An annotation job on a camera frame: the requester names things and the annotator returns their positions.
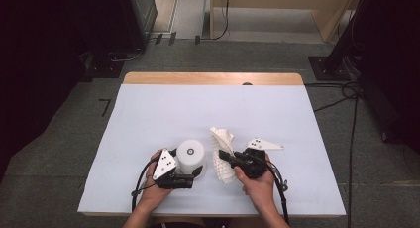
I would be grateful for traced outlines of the person's dark clothing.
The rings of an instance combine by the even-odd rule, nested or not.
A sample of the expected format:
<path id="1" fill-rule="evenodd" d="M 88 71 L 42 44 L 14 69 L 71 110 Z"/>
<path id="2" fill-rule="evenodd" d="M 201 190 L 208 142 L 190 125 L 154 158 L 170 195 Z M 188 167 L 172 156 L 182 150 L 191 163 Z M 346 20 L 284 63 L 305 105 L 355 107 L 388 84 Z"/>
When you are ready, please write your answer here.
<path id="1" fill-rule="evenodd" d="M 229 228 L 230 218 L 165 217 L 156 218 L 150 228 Z"/>

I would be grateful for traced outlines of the dark curtain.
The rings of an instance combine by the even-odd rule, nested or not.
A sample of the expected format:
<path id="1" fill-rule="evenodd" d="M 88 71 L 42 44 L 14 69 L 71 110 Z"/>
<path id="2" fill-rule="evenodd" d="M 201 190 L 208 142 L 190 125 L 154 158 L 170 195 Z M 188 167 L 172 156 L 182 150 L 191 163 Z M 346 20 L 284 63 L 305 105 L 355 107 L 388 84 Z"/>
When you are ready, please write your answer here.
<path id="1" fill-rule="evenodd" d="M 353 24 L 362 85 L 387 143 L 420 154 L 420 0 L 362 0 Z"/>

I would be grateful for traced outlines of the person's right hand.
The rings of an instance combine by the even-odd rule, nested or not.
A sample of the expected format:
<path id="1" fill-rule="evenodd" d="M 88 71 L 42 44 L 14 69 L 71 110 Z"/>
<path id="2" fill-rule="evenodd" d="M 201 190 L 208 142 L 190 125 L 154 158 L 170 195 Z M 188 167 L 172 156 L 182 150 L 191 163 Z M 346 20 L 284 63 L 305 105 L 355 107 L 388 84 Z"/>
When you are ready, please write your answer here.
<path id="1" fill-rule="evenodd" d="M 274 178 L 270 171 L 265 171 L 258 178 L 248 178 L 240 167 L 234 167 L 237 179 L 243 185 L 243 192 L 250 198 L 257 209 L 274 206 Z"/>

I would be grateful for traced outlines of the person's left hand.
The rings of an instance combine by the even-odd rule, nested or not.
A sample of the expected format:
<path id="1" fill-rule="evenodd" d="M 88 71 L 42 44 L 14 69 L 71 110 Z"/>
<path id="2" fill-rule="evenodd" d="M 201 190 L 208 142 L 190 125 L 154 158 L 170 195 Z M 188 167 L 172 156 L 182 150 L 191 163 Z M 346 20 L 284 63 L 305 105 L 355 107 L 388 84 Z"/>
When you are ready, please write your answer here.
<path id="1" fill-rule="evenodd" d="M 160 156 L 161 150 L 152 155 L 153 162 L 146 172 L 145 189 L 142 192 L 140 203 L 151 209 L 156 209 L 170 194 L 170 189 L 159 188 L 153 180 L 153 174 L 157 165 L 156 158 Z"/>

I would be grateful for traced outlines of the white textured cloth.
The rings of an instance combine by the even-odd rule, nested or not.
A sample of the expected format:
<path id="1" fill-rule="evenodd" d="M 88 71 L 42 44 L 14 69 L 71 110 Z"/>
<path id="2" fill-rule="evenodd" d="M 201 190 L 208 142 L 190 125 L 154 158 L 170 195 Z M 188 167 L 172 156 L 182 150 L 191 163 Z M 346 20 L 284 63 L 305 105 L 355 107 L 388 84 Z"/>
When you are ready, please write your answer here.
<path id="1" fill-rule="evenodd" d="M 213 165 L 220 181 L 227 184 L 236 180 L 234 170 L 230 164 L 219 157 L 219 151 L 226 152 L 229 156 L 234 154 L 232 141 L 234 136 L 228 129 L 210 128 L 213 143 Z"/>

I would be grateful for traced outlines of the black metal stand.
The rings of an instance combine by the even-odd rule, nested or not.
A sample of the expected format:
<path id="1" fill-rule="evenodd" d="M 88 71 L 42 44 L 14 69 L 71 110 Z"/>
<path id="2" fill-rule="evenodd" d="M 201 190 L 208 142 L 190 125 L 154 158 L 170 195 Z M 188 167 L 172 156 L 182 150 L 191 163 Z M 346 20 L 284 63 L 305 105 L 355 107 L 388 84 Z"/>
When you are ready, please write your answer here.
<path id="1" fill-rule="evenodd" d="M 347 11 L 353 11 L 347 27 L 342 32 L 332 51 L 326 57 L 309 57 L 311 68 L 317 80 L 350 80 L 348 71 L 342 67 L 343 58 L 357 45 L 354 39 L 354 23 L 364 11 L 365 0 L 334 0 L 321 9 L 311 12 L 322 39 L 326 43 L 333 40 Z"/>

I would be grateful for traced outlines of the white cup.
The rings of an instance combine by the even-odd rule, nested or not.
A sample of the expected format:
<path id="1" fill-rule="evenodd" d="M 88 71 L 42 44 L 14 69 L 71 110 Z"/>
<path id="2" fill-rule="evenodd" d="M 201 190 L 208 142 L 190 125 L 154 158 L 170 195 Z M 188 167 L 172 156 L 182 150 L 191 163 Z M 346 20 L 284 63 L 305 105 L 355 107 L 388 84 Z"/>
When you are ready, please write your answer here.
<path id="1" fill-rule="evenodd" d="M 193 171 L 206 164 L 205 149 L 197 140 L 186 140 L 176 149 L 178 168 L 184 174 L 192 174 Z"/>

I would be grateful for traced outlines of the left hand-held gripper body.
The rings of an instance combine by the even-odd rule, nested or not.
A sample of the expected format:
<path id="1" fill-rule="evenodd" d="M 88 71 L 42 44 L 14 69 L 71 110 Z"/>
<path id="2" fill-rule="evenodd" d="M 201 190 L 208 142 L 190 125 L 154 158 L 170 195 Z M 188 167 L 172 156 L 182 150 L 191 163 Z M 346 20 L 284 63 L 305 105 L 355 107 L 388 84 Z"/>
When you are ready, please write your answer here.
<path id="1" fill-rule="evenodd" d="M 178 189 L 192 187 L 194 176 L 192 174 L 177 173 L 177 160 L 175 158 L 169 153 L 168 149 L 161 150 L 153 174 L 153 180 L 159 188 Z"/>

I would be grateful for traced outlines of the white table sheet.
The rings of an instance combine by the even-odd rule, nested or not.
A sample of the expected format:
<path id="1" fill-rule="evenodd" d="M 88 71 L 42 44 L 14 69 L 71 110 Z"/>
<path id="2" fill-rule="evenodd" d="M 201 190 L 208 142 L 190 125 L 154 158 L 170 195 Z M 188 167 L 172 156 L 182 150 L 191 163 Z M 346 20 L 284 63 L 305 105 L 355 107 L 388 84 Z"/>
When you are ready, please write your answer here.
<path id="1" fill-rule="evenodd" d="M 253 138 L 277 145 L 271 161 L 287 181 L 278 199 L 292 217 L 335 217 L 346 210 L 302 85 L 121 86 L 88 175 L 78 210 L 87 215 L 131 211 L 139 175 L 150 156 L 195 139 L 212 150 L 211 128 L 229 130 L 233 147 Z"/>

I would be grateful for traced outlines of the black stand base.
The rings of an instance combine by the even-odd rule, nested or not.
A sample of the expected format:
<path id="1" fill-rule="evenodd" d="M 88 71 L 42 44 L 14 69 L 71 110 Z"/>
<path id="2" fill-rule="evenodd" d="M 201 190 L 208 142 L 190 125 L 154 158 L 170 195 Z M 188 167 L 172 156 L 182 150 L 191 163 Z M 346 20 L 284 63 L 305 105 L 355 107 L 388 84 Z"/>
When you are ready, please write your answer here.
<path id="1" fill-rule="evenodd" d="M 90 78 L 118 78 L 122 71 L 125 54 L 94 56 L 86 76 Z"/>

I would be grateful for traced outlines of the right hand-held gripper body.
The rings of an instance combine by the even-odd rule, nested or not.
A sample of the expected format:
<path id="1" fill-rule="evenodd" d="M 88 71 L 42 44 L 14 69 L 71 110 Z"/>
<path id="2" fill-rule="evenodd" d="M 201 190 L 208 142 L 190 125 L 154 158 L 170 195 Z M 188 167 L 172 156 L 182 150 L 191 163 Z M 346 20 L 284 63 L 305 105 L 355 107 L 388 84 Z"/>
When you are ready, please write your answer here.
<path id="1" fill-rule="evenodd" d="M 283 145 L 269 142 L 260 138 L 253 138 L 247 142 L 242 152 L 235 152 L 238 159 L 236 166 L 240 167 L 248 178 L 258 178 L 268 169 L 267 151 L 281 151 Z"/>

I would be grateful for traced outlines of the black equipment cabinet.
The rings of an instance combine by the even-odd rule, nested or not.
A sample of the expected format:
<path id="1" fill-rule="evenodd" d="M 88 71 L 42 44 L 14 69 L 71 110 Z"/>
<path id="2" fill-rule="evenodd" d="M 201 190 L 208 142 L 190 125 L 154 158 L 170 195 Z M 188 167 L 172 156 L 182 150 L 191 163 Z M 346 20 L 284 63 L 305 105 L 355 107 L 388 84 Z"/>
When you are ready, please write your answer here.
<path id="1" fill-rule="evenodd" d="M 121 0 L 133 48 L 143 50 L 149 41 L 158 10 L 155 0 Z"/>

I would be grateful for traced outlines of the beige wooden cabinet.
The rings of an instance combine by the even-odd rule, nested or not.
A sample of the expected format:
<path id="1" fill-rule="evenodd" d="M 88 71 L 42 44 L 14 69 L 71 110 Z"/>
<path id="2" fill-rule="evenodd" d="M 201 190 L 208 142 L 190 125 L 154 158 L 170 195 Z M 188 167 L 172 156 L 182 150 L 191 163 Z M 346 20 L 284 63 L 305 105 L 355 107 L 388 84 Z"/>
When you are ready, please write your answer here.
<path id="1" fill-rule="evenodd" d="M 210 37 L 214 35 L 215 8 L 258 8 L 310 10 L 324 42 L 333 39 L 348 10 L 356 10 L 360 0 L 210 0 Z"/>

